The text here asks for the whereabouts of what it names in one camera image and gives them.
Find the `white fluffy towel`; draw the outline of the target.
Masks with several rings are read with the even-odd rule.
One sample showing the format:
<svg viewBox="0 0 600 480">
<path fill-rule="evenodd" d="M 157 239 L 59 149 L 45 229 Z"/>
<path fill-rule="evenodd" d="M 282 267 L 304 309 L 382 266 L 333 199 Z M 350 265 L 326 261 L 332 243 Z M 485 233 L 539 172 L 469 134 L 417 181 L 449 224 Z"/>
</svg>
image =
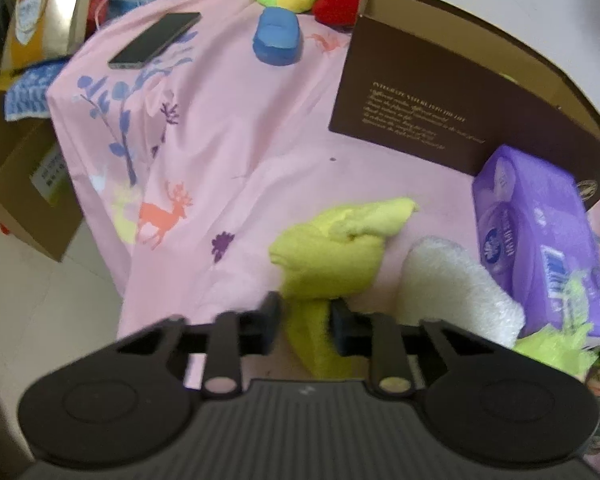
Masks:
<svg viewBox="0 0 600 480">
<path fill-rule="evenodd" d="M 396 319 L 404 325 L 442 320 L 513 348 L 524 328 L 524 308 L 468 251 L 426 236 L 408 252 L 401 274 Z"/>
</svg>

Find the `yellow-green towel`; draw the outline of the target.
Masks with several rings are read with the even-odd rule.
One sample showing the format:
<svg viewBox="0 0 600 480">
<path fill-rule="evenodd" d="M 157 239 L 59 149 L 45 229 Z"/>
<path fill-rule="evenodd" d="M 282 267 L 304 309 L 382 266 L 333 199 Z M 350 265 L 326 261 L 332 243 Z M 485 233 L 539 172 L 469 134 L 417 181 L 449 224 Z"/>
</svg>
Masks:
<svg viewBox="0 0 600 480">
<path fill-rule="evenodd" d="M 330 340 L 329 303 L 366 292 L 418 205 L 408 197 L 342 205 L 295 224 L 274 240 L 268 255 L 282 271 L 283 326 L 291 350 L 317 379 L 360 374 L 360 358 L 343 358 Z"/>
</svg>

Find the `neon green mesh sponge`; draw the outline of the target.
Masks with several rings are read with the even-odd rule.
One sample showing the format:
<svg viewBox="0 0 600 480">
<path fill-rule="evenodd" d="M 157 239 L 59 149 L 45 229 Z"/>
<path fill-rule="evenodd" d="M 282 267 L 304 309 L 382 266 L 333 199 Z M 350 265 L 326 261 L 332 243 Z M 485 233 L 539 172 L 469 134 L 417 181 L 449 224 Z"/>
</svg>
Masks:
<svg viewBox="0 0 600 480">
<path fill-rule="evenodd" d="M 600 354 L 600 268 L 542 271 L 515 292 L 524 327 L 514 349 L 582 379 Z"/>
</svg>

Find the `pink patterned bedsheet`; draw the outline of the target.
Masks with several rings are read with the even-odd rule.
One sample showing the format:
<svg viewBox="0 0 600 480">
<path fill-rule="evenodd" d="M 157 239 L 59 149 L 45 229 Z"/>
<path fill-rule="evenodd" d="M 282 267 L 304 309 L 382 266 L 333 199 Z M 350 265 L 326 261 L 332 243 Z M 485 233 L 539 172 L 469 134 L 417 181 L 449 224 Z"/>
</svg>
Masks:
<svg viewBox="0 0 600 480">
<path fill-rule="evenodd" d="M 136 70 L 108 62 L 167 13 L 201 20 Z M 396 304 L 421 237 L 478 248 L 471 174 L 330 130 L 352 32 L 299 20 L 298 62 L 259 61 L 256 0 L 158 0 L 101 29 L 50 88 L 76 194 L 120 290 L 119 332 L 179 314 L 194 323 L 252 308 L 278 289 L 268 248 L 342 205 L 408 197 L 363 311 Z M 588 206 L 600 241 L 600 200 Z"/>
</svg>

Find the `purple tissue pack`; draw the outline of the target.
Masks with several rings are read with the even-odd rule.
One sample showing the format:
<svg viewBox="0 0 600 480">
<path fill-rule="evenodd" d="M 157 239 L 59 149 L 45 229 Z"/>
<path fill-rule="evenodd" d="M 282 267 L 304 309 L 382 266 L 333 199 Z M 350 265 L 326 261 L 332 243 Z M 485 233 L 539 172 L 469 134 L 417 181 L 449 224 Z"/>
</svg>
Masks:
<svg viewBox="0 0 600 480">
<path fill-rule="evenodd" d="M 585 325 L 600 344 L 600 251 L 573 176 L 502 145 L 472 197 L 480 261 L 524 308 L 521 336 Z"/>
</svg>

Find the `cardboard box on floor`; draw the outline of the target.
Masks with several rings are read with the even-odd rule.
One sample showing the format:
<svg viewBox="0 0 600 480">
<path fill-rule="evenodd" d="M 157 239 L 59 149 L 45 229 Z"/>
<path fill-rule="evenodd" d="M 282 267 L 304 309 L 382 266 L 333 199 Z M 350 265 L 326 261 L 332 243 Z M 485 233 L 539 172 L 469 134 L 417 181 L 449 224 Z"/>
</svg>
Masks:
<svg viewBox="0 0 600 480">
<path fill-rule="evenodd" d="M 48 118 L 9 122 L 0 92 L 0 228 L 59 261 L 82 218 Z"/>
</svg>

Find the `brown cardboard box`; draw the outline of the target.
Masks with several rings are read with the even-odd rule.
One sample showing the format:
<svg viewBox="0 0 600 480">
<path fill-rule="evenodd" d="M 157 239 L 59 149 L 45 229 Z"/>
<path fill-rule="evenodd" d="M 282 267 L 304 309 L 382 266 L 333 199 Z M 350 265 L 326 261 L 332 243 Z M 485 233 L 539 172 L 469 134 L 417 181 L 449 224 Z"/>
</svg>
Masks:
<svg viewBox="0 0 600 480">
<path fill-rule="evenodd" d="M 545 56 L 442 0 L 361 0 L 329 128 L 478 174 L 508 145 L 600 200 L 600 113 Z"/>
</svg>

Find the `blue slipper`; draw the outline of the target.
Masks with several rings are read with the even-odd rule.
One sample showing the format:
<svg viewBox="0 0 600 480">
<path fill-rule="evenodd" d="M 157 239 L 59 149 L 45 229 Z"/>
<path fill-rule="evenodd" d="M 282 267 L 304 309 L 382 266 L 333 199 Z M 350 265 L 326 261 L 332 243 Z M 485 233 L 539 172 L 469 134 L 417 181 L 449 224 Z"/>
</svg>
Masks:
<svg viewBox="0 0 600 480">
<path fill-rule="evenodd" d="M 301 30 L 297 15 L 271 6 L 260 14 L 252 40 L 257 59 L 273 66 L 294 64 L 300 58 Z"/>
</svg>

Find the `black smartphone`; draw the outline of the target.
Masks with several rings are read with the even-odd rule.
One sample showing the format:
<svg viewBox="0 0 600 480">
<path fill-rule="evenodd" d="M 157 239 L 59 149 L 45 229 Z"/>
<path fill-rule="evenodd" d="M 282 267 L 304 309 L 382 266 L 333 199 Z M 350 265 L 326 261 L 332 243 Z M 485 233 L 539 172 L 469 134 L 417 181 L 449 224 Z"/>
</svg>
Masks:
<svg viewBox="0 0 600 480">
<path fill-rule="evenodd" d="M 112 70 L 136 70 L 170 47 L 201 20 L 199 12 L 167 13 L 110 58 Z"/>
</svg>

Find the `blue white cloth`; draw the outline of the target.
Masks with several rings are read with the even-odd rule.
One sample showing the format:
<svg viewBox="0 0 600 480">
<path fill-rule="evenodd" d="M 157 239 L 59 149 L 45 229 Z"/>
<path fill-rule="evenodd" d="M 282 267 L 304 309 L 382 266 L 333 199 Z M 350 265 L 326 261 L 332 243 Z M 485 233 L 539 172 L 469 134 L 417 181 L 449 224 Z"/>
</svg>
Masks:
<svg viewBox="0 0 600 480">
<path fill-rule="evenodd" d="M 5 93 L 6 122 L 18 122 L 26 118 L 50 118 L 46 92 L 68 62 L 66 58 L 27 68 Z"/>
</svg>

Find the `red plush toy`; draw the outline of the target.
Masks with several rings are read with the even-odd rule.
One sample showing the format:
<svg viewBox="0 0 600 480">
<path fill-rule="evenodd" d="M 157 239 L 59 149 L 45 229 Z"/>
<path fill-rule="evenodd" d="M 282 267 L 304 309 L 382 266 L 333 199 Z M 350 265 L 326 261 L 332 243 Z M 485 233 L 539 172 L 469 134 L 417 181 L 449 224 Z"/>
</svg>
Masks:
<svg viewBox="0 0 600 480">
<path fill-rule="evenodd" d="M 359 4 L 360 0 L 317 0 L 312 14 L 319 23 L 332 28 L 353 27 Z"/>
</svg>

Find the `yellow white paper bag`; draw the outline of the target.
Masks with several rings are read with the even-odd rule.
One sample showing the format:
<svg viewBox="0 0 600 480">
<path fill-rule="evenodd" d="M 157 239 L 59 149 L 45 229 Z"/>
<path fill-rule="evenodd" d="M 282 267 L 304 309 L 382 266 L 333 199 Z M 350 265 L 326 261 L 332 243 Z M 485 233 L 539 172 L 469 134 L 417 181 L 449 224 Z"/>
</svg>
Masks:
<svg viewBox="0 0 600 480">
<path fill-rule="evenodd" d="M 85 40 L 91 0 L 16 0 L 0 71 L 68 58 Z"/>
</svg>

